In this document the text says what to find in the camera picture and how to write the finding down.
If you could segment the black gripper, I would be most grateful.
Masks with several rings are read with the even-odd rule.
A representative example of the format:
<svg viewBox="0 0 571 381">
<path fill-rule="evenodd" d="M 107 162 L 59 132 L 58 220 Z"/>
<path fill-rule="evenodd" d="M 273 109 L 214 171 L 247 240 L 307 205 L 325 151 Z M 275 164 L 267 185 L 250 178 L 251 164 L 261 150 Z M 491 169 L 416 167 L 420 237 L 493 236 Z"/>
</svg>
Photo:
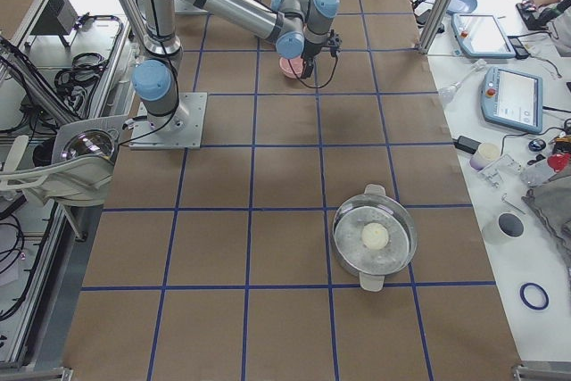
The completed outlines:
<svg viewBox="0 0 571 381">
<path fill-rule="evenodd" d="M 328 50 L 330 55 L 337 57 L 341 49 L 342 39 L 333 29 L 326 33 L 318 34 L 306 29 L 304 32 L 304 48 L 302 51 L 302 77 L 308 79 L 314 71 L 314 60 L 322 50 Z"/>
</svg>

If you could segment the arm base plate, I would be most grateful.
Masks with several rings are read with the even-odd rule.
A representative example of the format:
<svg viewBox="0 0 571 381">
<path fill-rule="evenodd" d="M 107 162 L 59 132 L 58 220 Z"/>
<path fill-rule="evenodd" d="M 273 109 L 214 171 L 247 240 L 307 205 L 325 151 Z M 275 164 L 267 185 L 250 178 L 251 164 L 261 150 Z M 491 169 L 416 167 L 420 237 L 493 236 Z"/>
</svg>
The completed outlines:
<svg viewBox="0 0 571 381">
<path fill-rule="evenodd" d="M 206 104 L 205 92 L 182 92 L 178 108 L 170 117 L 170 113 L 164 116 L 150 113 L 147 107 L 152 104 L 143 100 L 137 114 L 145 119 L 135 122 L 128 146 L 134 150 L 199 149 Z"/>
</svg>

